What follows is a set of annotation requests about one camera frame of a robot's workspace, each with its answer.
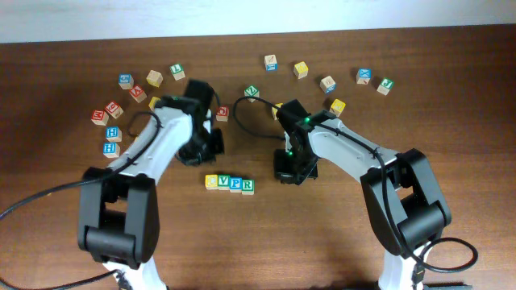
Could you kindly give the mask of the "yellow C letter block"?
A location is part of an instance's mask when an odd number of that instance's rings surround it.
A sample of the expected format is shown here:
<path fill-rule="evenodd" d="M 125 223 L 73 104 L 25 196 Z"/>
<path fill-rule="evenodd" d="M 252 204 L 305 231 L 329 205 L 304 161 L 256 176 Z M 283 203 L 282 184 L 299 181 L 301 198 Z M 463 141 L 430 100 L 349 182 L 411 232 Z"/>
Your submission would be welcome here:
<path fill-rule="evenodd" d="M 218 175 L 208 174 L 205 176 L 205 187 L 207 190 L 218 190 Z"/>

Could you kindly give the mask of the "green V letter block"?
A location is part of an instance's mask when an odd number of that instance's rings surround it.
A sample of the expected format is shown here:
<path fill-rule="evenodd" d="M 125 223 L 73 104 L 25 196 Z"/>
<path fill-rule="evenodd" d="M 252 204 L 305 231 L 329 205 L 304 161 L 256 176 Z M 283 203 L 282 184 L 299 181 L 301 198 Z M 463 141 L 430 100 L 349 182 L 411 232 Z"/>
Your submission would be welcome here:
<path fill-rule="evenodd" d="M 230 188 L 231 177 L 229 175 L 218 175 L 218 190 L 228 190 Z"/>

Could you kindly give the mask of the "blue P letter block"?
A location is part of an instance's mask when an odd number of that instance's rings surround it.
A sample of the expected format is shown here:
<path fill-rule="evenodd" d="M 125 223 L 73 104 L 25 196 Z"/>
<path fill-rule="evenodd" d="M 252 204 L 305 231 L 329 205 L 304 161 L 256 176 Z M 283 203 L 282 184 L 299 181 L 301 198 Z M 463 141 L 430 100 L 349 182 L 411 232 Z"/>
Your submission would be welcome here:
<path fill-rule="evenodd" d="M 243 179 L 241 177 L 231 177 L 229 190 L 231 193 L 241 193 L 243 188 Z"/>

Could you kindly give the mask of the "green R letter block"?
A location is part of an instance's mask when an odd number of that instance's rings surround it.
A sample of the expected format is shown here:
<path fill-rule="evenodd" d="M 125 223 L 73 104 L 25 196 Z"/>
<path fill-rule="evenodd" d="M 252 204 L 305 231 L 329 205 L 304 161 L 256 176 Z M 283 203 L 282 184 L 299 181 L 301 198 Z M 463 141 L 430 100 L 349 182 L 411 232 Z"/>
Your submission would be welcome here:
<path fill-rule="evenodd" d="M 255 193 L 255 181 L 254 180 L 242 180 L 241 193 L 243 195 L 253 195 Z"/>

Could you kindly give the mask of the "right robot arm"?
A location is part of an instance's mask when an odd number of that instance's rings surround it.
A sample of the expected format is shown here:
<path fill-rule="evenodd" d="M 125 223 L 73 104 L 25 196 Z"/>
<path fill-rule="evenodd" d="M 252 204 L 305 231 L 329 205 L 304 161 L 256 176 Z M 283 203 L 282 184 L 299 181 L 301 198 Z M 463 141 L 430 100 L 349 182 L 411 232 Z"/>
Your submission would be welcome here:
<path fill-rule="evenodd" d="M 297 100 L 278 108 L 285 149 L 274 153 L 275 177 L 283 184 L 316 178 L 320 159 L 329 160 L 361 185 L 374 234 L 385 248 L 377 289 L 424 289 L 431 248 L 443 242 L 452 221 L 426 156 L 383 148 L 347 128 L 333 113 L 309 114 Z"/>

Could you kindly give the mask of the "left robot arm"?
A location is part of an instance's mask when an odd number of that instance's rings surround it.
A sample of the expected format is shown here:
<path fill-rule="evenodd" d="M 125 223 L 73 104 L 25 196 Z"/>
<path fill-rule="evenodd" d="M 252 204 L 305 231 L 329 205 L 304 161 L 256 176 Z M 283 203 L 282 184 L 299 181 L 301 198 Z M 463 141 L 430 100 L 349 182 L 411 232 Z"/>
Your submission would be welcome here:
<path fill-rule="evenodd" d="M 191 80 L 181 96 L 163 96 L 119 158 L 83 175 L 77 243 L 121 289 L 167 287 L 153 258 L 160 234 L 156 186 L 172 160 L 198 166 L 224 152 L 210 111 L 214 95 L 205 81 Z"/>

